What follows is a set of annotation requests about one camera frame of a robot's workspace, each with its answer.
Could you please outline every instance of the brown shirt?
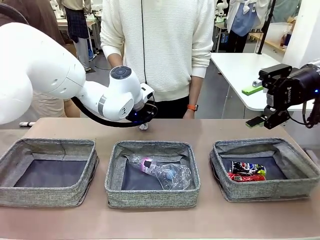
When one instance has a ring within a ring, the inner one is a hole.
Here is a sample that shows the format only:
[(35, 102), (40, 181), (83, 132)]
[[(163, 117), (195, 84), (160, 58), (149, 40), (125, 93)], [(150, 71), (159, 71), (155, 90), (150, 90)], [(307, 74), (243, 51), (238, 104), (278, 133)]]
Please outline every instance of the brown shirt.
[[(2, 0), (2, 3), (18, 10), (30, 26), (40, 30), (59, 44), (65, 44), (49, 0)], [(0, 14), (0, 26), (12, 22), (14, 22), (13, 19)]]

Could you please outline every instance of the beige pants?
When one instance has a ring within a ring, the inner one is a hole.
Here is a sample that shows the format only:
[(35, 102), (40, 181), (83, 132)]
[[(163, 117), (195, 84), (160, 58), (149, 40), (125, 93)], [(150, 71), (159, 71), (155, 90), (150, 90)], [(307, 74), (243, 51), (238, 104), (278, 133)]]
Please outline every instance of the beige pants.
[(66, 118), (64, 100), (48, 96), (43, 93), (33, 92), (31, 103), (39, 118)]

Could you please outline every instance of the white pillar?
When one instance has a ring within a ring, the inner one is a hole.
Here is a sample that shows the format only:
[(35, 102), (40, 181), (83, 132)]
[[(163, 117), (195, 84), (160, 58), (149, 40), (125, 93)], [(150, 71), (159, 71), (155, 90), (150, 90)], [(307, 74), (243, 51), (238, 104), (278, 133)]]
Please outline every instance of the white pillar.
[(320, 0), (302, 0), (283, 63), (295, 68), (320, 58)]

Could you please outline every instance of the bottle label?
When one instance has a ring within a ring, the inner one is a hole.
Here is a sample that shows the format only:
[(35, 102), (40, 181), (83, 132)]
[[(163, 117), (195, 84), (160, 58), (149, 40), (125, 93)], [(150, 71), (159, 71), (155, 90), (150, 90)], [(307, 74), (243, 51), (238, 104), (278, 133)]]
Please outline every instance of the bottle label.
[(146, 174), (150, 174), (151, 173), (151, 170), (150, 170), (151, 162), (152, 162), (152, 160), (148, 157), (142, 159), (140, 170)]

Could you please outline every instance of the empty basket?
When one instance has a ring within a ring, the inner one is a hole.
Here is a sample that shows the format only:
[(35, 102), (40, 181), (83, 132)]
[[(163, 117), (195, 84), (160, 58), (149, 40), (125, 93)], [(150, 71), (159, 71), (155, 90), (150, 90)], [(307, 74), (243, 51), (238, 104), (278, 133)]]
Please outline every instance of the empty basket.
[[(133, 155), (186, 165), (192, 181), (186, 190), (162, 190), (157, 178), (132, 168)], [(114, 208), (187, 208), (197, 203), (200, 179), (189, 144), (168, 141), (121, 141), (115, 144), (105, 178), (108, 204)]]
[[(210, 158), (221, 191), (230, 202), (307, 198), (320, 180), (318, 167), (280, 138), (218, 141)], [(231, 180), (232, 161), (265, 166), (266, 180)]]
[(0, 205), (80, 205), (99, 159), (95, 142), (24, 138), (0, 158)]

